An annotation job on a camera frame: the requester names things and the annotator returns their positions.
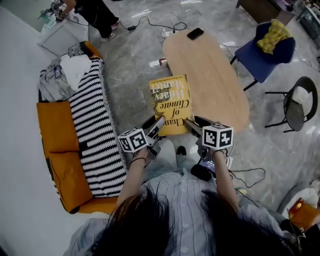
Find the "book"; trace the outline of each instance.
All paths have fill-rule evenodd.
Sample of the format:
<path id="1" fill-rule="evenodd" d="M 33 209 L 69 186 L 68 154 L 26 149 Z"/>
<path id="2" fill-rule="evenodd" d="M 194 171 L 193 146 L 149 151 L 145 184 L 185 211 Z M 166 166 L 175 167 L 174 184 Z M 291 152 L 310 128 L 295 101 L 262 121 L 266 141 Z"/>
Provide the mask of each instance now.
<path id="1" fill-rule="evenodd" d="M 165 116 L 159 136 L 188 133 L 185 120 L 194 121 L 187 76 L 164 77 L 149 82 L 154 116 Z"/>

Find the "long hair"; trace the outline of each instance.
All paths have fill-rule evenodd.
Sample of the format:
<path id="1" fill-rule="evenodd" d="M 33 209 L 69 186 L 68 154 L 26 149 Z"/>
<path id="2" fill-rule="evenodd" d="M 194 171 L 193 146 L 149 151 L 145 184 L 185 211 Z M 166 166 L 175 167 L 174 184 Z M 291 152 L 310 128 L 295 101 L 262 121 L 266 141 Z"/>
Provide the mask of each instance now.
<path id="1" fill-rule="evenodd" d="M 108 220 L 101 238 L 93 245 L 94 256 L 162 256 L 171 228 L 167 198 L 150 188 L 127 198 Z"/>
<path id="2" fill-rule="evenodd" d="M 298 250 L 271 228 L 249 217 L 239 217 L 215 192 L 204 191 L 202 207 L 211 220 L 217 256 L 294 256 Z"/>

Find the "black and white striped blanket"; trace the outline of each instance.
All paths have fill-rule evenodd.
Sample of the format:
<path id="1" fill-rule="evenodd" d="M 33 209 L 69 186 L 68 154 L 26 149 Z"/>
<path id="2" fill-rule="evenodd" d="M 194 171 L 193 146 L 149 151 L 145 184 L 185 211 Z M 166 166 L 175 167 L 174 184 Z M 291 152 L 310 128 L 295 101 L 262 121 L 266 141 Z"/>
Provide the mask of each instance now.
<path id="1" fill-rule="evenodd" d="M 69 102 L 81 151 L 81 164 L 96 198 L 118 196 L 126 179 L 107 97 L 103 91 L 103 61 L 92 58 L 89 73 Z"/>

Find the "person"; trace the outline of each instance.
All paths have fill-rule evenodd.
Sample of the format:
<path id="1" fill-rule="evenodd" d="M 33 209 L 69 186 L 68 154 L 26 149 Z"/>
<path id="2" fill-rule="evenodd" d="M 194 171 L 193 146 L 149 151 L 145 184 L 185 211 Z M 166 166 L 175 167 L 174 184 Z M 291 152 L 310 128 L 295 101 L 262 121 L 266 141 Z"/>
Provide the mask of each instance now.
<path id="1" fill-rule="evenodd" d="M 73 8 L 75 13 L 79 13 L 92 27 L 96 28 L 100 35 L 100 42 L 104 43 L 115 37 L 115 30 L 119 25 L 119 18 L 116 17 L 103 0 L 62 0 L 66 8 L 58 19 L 63 19 Z"/>
<path id="2" fill-rule="evenodd" d="M 148 150 L 136 152 L 116 210 L 80 227 L 64 256 L 299 254 L 265 208 L 238 201 L 223 150 L 211 151 L 215 183 L 190 173 L 197 165 L 184 147 L 160 143 L 146 168 Z"/>

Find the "person's arm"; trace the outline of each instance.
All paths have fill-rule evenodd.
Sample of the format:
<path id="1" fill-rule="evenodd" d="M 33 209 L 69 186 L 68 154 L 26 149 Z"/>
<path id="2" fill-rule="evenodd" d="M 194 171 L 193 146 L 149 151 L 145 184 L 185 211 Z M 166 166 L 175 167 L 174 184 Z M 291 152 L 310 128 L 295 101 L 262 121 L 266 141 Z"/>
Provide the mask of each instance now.
<path id="1" fill-rule="evenodd" d="M 62 15 L 67 15 L 73 8 L 76 7 L 76 0 L 62 0 L 66 4 L 66 8 L 63 10 Z"/>
<path id="2" fill-rule="evenodd" d="M 237 194 L 227 168 L 226 155 L 221 151 L 215 151 L 211 154 L 213 155 L 212 157 L 215 165 L 217 193 L 237 211 Z"/>
<path id="3" fill-rule="evenodd" d="M 147 159 L 148 153 L 149 152 L 147 147 L 144 147 L 134 154 L 134 157 L 132 159 L 132 164 L 130 165 L 126 179 L 122 186 L 122 190 L 116 201 L 116 206 L 121 205 L 124 200 L 126 200 L 129 197 L 135 196 L 139 192 L 139 189 L 142 183 L 143 174 L 145 171 L 144 170 L 144 167 L 146 164 L 145 159 Z"/>

